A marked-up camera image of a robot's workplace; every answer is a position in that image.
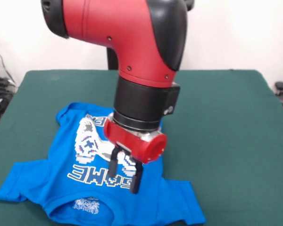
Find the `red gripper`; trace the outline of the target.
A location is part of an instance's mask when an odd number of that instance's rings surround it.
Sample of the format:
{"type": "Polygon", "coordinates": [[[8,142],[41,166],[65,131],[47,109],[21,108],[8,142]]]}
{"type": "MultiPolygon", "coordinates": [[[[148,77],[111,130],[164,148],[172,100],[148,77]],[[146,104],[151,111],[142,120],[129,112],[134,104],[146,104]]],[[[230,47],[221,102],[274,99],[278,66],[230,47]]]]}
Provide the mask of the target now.
{"type": "Polygon", "coordinates": [[[108,169],[110,178],[114,178],[117,173],[118,153],[122,149],[128,151],[136,159],[135,175],[132,177],[130,192],[137,194],[140,188],[143,174],[142,163],[156,161],[165,151],[167,136],[161,132],[161,128],[153,132],[141,133],[124,129],[113,121],[109,116],[104,124],[105,137],[115,145],[108,169]]]}

